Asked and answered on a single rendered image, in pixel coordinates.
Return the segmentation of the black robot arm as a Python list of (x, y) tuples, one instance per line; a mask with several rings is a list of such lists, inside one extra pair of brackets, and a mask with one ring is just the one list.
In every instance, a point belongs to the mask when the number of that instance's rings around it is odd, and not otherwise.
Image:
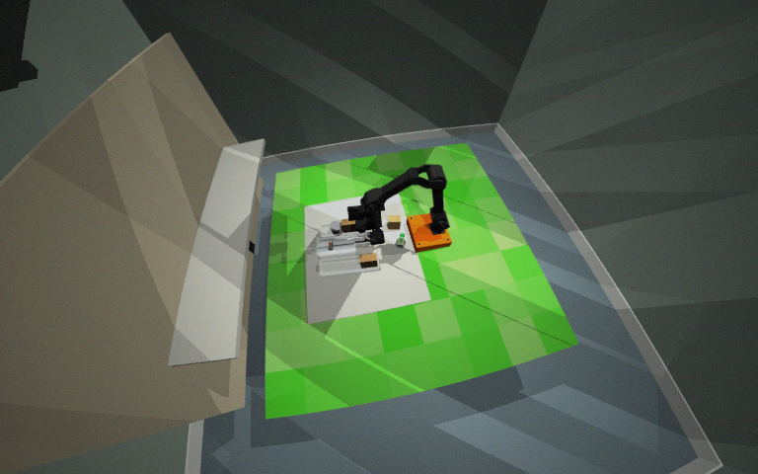
[[(428, 180), (419, 177), (420, 173), (426, 173)], [(432, 190), (433, 207), (429, 208), (432, 223), (429, 225), (433, 235), (445, 233), (444, 229), (450, 227), (443, 208), (443, 191), (446, 189), (446, 182), (441, 165), (410, 167), (406, 173), (392, 182), (365, 192), (360, 205), (348, 206), (348, 220), (355, 220), (355, 228), (359, 233), (365, 232), (367, 228), (372, 229), (368, 219), (375, 221), (381, 217), (381, 211), (385, 210), (384, 203), (388, 198), (411, 186), (420, 186)]]

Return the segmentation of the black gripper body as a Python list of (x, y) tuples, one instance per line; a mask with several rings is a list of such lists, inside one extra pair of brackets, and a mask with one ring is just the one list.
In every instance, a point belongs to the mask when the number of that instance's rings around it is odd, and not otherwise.
[(382, 233), (382, 230), (380, 229), (380, 227), (382, 227), (382, 219), (381, 219), (381, 217), (378, 220), (375, 220), (375, 221), (372, 221), (372, 220), (368, 219), (368, 223), (370, 224), (370, 226), (372, 228), (372, 232), (373, 232), (373, 234), (369, 235), (370, 236), (370, 244), (371, 245), (384, 244), (385, 243), (384, 233)]

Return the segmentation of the grey cylinder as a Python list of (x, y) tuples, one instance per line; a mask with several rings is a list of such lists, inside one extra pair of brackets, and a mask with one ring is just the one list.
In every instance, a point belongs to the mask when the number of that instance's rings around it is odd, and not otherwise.
[(341, 222), (338, 221), (338, 220), (335, 220), (335, 221), (331, 222), (330, 228), (331, 228), (333, 234), (343, 233), (343, 230), (342, 230), (342, 227), (341, 227)]

